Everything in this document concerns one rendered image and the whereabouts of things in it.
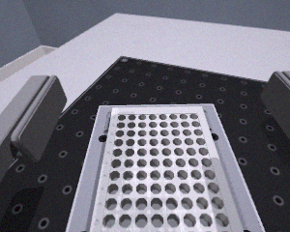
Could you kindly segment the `white perforated well plate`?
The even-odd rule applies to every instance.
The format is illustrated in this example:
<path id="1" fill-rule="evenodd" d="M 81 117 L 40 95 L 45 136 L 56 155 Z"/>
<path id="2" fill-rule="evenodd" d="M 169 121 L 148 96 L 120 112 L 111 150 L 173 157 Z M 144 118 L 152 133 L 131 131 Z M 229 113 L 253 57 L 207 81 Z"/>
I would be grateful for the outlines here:
<path id="1" fill-rule="evenodd" d="M 244 232 L 202 106 L 112 107 L 90 232 Z"/>

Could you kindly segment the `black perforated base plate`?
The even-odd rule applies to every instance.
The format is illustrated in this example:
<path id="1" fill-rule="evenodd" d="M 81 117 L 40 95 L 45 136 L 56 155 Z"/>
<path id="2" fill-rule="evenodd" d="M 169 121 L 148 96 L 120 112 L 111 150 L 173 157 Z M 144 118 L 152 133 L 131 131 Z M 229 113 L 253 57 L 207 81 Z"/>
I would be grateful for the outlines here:
<path id="1" fill-rule="evenodd" d="M 100 105 L 213 103 L 265 232 L 290 232 L 290 139 L 260 99 L 267 81 L 120 56 L 66 110 L 40 161 L 0 183 L 0 232 L 66 232 Z"/>

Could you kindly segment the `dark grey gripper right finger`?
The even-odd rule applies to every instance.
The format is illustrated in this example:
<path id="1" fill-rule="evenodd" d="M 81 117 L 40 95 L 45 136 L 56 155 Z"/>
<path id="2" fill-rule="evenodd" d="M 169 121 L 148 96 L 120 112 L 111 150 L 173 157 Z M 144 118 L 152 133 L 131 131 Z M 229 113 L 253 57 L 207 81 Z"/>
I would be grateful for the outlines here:
<path id="1" fill-rule="evenodd" d="M 290 139 L 290 71 L 273 72 L 260 99 Z"/>

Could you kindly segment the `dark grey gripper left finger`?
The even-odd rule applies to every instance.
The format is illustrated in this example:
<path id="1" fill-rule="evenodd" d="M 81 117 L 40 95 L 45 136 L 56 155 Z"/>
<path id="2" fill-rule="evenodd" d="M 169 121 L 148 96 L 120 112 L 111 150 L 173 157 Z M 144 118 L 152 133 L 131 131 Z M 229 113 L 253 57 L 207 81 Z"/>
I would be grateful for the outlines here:
<path id="1" fill-rule="evenodd" d="M 0 114 L 0 183 L 14 159 L 37 163 L 67 103 L 56 75 L 32 75 Z"/>

